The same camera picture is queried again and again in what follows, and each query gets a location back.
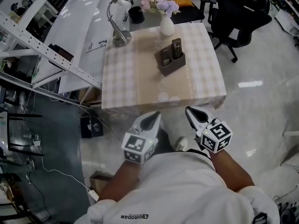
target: black cable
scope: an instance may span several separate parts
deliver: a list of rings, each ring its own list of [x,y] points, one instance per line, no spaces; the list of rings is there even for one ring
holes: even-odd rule
[[[288,192],[287,194],[285,194],[285,195],[283,195],[283,196],[275,196],[275,197],[278,197],[278,200],[280,200],[280,199],[283,198],[284,196],[289,195],[290,193],[292,193],[293,191],[295,191],[297,187],[298,187],[298,186],[296,186],[292,191]]]
[[[52,214],[49,212],[49,210],[48,210],[48,208],[47,208],[47,206],[46,206],[46,203],[45,203],[45,202],[46,202],[45,196],[44,196],[43,193],[40,191],[40,189],[34,184],[34,182],[33,182],[32,179],[31,179],[31,176],[29,176],[29,178],[30,178],[30,182],[33,184],[33,186],[35,186],[35,188],[40,192],[40,194],[41,194],[42,197],[43,197],[43,205],[44,205],[45,209],[47,210],[48,214],[50,215],[46,221],[49,221],[49,220],[52,218]]]

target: desk lamp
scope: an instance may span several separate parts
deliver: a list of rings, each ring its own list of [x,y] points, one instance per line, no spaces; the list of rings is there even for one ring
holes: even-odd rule
[[[127,45],[130,41],[131,41],[131,34],[129,31],[121,31],[118,26],[115,24],[115,22],[112,20],[113,16],[110,14],[110,6],[112,3],[117,3],[120,4],[121,6],[130,8],[131,7],[131,3],[125,0],[111,0],[111,2],[109,3],[109,6],[107,8],[107,18],[108,21],[111,23],[116,36],[113,39],[113,44],[116,47],[122,47]]]

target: white vase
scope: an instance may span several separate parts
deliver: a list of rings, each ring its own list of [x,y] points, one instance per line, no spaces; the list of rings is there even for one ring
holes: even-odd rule
[[[174,24],[169,16],[162,15],[162,20],[160,23],[160,31],[164,35],[174,34]]]

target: white sleeve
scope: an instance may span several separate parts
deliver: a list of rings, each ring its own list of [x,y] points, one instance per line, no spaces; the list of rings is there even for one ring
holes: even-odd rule
[[[95,205],[90,206],[87,214],[80,217],[74,224],[101,224],[103,223],[103,216],[106,211],[116,204],[113,200],[101,200]]]
[[[241,189],[238,193],[249,199],[255,214],[256,222],[258,219],[264,220],[266,218],[267,221],[265,223],[280,224],[277,205],[266,194],[264,194],[260,188],[256,186],[249,186]]]

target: brown remote holder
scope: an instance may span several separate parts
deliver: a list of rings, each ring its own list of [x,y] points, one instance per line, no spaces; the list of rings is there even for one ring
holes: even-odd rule
[[[165,49],[168,49],[169,51],[170,63],[168,65],[164,65],[164,61],[162,61],[162,57],[161,57],[161,50],[165,50]],[[155,58],[158,63],[158,69],[165,77],[171,74],[172,72],[178,70],[182,66],[186,65],[186,57],[184,52],[182,52],[182,56],[179,59],[173,59],[172,45],[169,45],[161,50],[155,53]]]

